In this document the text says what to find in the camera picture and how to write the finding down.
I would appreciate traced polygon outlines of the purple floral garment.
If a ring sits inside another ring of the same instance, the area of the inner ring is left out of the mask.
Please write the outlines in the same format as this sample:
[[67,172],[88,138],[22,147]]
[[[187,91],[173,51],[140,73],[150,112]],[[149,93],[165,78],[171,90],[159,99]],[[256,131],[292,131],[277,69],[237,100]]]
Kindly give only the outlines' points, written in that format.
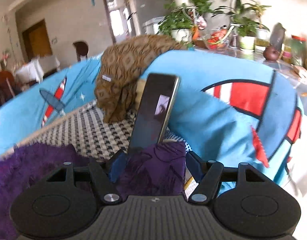
[[[115,183],[129,196],[177,196],[183,193],[185,143],[166,141],[127,154]],[[19,233],[58,239],[88,226],[102,204],[96,199],[88,169],[90,159],[72,145],[22,146],[0,159],[0,239]]]

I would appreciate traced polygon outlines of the houndstooth sofa seat cover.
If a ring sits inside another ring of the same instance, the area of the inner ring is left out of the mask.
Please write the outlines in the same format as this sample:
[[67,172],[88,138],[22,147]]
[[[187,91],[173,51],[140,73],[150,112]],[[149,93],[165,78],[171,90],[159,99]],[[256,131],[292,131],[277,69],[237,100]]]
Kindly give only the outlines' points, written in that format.
[[130,111],[126,119],[113,124],[104,123],[103,118],[103,111],[96,107],[95,101],[91,101],[10,145],[3,139],[0,156],[11,154],[15,146],[39,142],[52,146],[71,144],[80,155],[108,160],[119,150],[128,150],[136,113]]

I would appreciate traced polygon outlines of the blue printed sofa back cover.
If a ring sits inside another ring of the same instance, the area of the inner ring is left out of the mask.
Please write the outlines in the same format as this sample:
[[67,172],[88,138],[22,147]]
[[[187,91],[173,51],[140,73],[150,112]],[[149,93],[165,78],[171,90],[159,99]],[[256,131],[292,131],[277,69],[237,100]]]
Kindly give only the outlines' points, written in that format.
[[[0,107],[0,145],[10,145],[97,100],[101,56],[64,69]],[[303,106],[297,91],[264,64],[221,54],[171,50],[142,75],[176,75],[179,90],[169,119],[204,160],[237,167],[246,162],[282,185],[290,151],[301,135]]]

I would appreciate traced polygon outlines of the wooden block under phone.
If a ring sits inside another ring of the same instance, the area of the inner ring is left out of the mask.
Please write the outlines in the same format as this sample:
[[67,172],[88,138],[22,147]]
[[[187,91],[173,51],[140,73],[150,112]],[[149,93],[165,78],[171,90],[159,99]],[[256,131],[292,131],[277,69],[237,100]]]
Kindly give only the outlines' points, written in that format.
[[146,84],[146,80],[145,79],[139,79],[137,81],[136,97],[135,97],[135,103],[134,103],[134,109],[135,109],[136,112],[138,112],[139,107],[140,107],[140,103],[141,103],[141,99],[142,99],[142,95],[143,95],[145,84]]

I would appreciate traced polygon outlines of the black smartphone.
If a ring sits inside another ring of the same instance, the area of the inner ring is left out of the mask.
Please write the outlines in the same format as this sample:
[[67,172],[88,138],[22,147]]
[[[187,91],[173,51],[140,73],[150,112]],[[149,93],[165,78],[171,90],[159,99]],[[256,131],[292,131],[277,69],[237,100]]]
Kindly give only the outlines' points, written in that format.
[[128,153],[139,152],[163,141],[180,82],[176,75],[148,75]]

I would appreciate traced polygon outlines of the brown fur blanket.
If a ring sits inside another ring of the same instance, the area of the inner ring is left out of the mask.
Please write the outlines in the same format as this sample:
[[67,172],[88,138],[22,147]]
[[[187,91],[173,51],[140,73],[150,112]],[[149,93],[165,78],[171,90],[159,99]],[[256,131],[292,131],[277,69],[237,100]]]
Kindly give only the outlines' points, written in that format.
[[105,123],[125,119],[135,103],[138,79],[157,57],[170,50],[186,50],[186,46],[168,35],[140,35],[106,48],[94,89]]

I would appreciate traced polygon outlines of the white clothed dining table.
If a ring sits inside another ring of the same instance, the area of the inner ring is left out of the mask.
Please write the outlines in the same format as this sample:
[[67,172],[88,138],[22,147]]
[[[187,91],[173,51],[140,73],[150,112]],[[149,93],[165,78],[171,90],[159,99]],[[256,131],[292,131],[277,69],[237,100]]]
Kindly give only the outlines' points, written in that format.
[[58,70],[60,61],[54,55],[33,58],[15,72],[15,77],[21,83],[36,81],[40,83],[43,77],[52,70]]

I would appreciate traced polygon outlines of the dark wooden chair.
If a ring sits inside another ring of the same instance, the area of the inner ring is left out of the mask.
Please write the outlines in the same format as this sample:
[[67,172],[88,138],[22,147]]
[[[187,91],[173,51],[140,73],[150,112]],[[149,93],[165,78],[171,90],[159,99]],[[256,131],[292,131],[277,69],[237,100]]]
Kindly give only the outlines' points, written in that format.
[[82,57],[88,58],[89,46],[85,41],[75,41],[72,44],[75,48],[78,62],[81,61]]
[[16,96],[16,83],[10,71],[0,71],[0,106]]

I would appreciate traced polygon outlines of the glass fruit bowl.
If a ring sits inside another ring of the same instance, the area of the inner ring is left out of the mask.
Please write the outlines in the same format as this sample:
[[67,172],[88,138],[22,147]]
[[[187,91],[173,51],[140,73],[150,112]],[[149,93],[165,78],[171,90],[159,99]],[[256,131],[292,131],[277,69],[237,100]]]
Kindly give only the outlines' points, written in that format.
[[208,50],[225,51],[230,43],[232,33],[227,29],[209,30],[202,40]]

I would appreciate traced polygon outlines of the brown clay teapot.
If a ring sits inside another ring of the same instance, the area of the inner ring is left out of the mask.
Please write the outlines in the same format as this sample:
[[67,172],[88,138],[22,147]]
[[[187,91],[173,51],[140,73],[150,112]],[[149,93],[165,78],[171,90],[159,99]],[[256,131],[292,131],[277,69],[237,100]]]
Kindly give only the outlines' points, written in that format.
[[277,61],[279,55],[280,53],[272,45],[267,46],[263,52],[263,56],[267,61]]

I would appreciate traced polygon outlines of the brown wooden door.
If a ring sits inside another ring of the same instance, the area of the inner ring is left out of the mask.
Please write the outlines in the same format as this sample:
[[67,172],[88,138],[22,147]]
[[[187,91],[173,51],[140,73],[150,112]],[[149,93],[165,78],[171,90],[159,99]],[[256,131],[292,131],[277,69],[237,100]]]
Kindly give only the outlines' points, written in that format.
[[22,38],[28,61],[53,54],[44,19],[23,31]]

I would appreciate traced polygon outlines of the green glass jar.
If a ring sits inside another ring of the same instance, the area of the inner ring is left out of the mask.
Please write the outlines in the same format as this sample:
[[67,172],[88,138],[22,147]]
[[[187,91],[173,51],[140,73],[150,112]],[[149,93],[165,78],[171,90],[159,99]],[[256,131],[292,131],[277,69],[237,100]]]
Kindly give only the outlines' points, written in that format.
[[306,38],[301,36],[291,36],[292,64],[303,66],[306,54]]

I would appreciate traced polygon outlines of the green potted plant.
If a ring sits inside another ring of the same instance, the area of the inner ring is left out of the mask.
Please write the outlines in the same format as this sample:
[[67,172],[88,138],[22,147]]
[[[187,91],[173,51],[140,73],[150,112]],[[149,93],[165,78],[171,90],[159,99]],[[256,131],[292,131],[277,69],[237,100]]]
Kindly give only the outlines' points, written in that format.
[[158,33],[189,44],[198,29],[198,20],[211,12],[210,0],[166,0],[168,10],[159,22]]

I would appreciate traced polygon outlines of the silver refrigerator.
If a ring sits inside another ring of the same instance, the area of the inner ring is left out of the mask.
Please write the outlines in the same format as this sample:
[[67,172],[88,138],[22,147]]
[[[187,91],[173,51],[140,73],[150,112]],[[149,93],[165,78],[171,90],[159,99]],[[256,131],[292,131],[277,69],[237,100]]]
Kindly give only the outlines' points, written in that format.
[[168,9],[165,7],[168,3],[166,0],[128,0],[128,3],[137,35],[145,34],[143,23],[168,14]]

